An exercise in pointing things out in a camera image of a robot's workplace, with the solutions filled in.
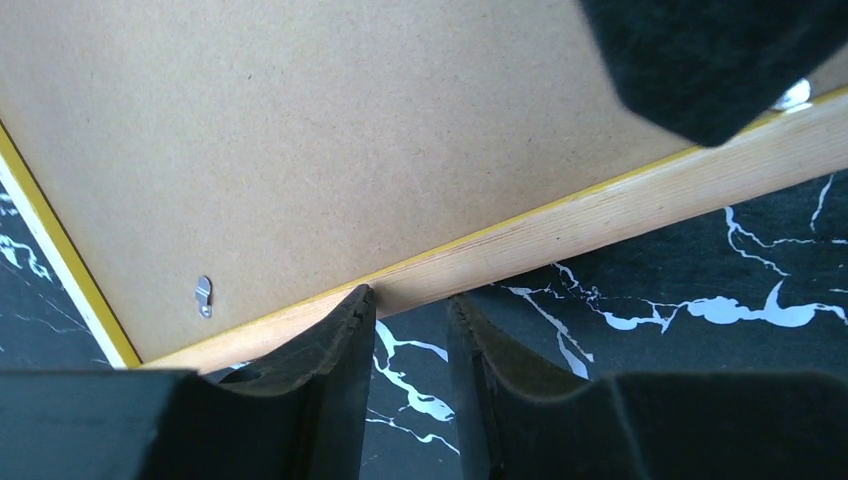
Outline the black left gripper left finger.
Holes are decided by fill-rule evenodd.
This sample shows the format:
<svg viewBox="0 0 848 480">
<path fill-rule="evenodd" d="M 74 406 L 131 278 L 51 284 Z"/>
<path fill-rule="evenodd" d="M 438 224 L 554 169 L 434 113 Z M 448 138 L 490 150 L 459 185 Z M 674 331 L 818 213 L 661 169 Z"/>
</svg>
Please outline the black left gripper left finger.
<svg viewBox="0 0 848 480">
<path fill-rule="evenodd" d="M 355 479 L 374 292 L 211 382 L 192 370 L 5 371 L 5 479 Z"/>
</svg>

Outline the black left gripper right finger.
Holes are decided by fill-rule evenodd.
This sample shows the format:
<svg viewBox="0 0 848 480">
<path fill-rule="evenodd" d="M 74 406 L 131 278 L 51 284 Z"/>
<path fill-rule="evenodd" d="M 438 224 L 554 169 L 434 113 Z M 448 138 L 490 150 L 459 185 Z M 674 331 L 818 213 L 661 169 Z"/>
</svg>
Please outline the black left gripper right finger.
<svg viewBox="0 0 848 480">
<path fill-rule="evenodd" d="M 467 479 L 843 479 L 847 385 L 805 372 L 586 380 L 448 302 Z"/>
</svg>

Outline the yellow wooden picture frame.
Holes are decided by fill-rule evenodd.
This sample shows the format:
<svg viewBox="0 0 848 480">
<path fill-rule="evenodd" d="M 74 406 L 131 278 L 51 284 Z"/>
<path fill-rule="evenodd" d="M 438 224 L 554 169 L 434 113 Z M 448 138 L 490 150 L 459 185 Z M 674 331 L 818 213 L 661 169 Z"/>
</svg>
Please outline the yellow wooden picture frame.
<svg viewBox="0 0 848 480">
<path fill-rule="evenodd" d="M 720 148 L 685 150 L 143 364 L 1 133 L 1 182 L 109 364 L 202 373 L 269 353 L 361 283 L 376 288 L 382 318 L 843 169 L 847 86 L 757 121 Z"/>
</svg>

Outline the brown cardboard backing board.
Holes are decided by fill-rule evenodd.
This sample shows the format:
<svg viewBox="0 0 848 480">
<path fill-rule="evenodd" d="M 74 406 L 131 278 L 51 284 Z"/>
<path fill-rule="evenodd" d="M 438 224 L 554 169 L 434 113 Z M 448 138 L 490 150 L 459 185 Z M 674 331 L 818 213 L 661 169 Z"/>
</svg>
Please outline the brown cardboard backing board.
<svg viewBox="0 0 848 480">
<path fill-rule="evenodd" d="M 144 364 L 691 149 L 573 1 L 5 1 L 1 120 Z"/>
</svg>

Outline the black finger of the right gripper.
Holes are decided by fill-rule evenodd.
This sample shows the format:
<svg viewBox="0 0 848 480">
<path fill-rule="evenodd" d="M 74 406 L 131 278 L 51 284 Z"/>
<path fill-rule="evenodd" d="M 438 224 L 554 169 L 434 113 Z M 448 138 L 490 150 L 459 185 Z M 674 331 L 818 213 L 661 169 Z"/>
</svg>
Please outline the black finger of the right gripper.
<svg viewBox="0 0 848 480">
<path fill-rule="evenodd" d="M 583 1 L 620 102 L 717 147 L 847 42 L 844 1 Z"/>
</svg>

